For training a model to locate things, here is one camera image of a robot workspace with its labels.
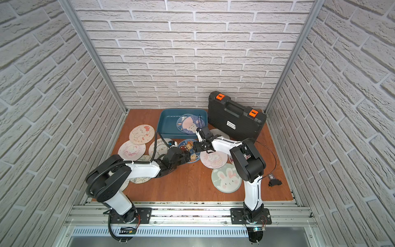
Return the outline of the blue bear coaster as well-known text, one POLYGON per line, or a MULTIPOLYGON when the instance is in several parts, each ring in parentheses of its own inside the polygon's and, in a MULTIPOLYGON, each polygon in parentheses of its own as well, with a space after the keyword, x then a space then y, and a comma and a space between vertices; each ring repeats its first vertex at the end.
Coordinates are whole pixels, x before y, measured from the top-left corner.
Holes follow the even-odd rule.
POLYGON ((195 163, 200 160, 200 153, 195 152, 193 150, 193 143, 195 143, 195 142, 196 142, 196 140, 194 140, 194 139, 186 139, 178 144, 178 147, 180 149, 186 150, 189 152, 189 154, 190 154, 190 162, 188 162, 189 164, 195 163))

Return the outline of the blue pink bunny coaster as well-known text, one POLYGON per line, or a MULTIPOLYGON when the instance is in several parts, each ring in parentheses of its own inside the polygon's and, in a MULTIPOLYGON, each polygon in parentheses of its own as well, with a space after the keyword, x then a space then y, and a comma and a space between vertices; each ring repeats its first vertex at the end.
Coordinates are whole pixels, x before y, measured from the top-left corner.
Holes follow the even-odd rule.
POLYGON ((183 130, 186 134, 195 134, 197 128, 202 128, 206 126, 205 121, 202 116, 192 115, 184 120, 183 122, 183 130))

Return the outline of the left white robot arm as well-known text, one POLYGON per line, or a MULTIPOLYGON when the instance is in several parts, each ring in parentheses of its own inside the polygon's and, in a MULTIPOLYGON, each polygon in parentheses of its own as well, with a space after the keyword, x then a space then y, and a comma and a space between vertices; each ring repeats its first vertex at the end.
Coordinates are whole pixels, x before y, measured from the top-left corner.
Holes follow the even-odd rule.
POLYGON ((85 193, 112 209, 124 222, 130 222, 135 218, 136 209, 121 190, 124 182, 134 178, 161 178, 188 162, 190 152, 176 146, 148 162, 128 161, 118 154, 112 155, 86 176, 85 193))

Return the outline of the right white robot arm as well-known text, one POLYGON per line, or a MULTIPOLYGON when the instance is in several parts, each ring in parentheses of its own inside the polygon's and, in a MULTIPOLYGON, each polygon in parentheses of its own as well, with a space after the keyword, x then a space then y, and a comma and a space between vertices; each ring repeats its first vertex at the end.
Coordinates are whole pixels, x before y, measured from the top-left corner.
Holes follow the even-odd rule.
POLYGON ((264 206, 261 198, 261 181, 266 163, 251 139, 232 141, 213 135, 208 127, 197 128, 198 141, 193 144, 193 150, 220 151, 230 155, 234 161, 236 172, 244 181, 244 209, 249 214, 261 214, 264 206))

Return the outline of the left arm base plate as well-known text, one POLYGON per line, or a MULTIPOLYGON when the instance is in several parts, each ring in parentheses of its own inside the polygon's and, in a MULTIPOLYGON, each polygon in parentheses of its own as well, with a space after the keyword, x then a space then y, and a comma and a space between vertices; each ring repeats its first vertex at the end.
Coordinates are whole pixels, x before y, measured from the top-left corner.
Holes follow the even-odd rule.
POLYGON ((111 213, 111 224, 148 224, 151 218, 152 208, 150 207, 133 207, 124 215, 117 212, 111 213))

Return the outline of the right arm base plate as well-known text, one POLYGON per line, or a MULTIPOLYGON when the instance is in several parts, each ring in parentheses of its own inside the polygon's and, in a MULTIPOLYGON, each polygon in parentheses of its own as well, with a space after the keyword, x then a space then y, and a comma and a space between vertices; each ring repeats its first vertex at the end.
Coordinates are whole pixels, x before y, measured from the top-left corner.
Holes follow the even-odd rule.
POLYGON ((269 209, 262 207, 258 208, 255 211, 250 211, 248 208, 246 209, 231 208, 230 218, 231 218, 231 223, 233 225, 272 224, 272 218, 269 209))

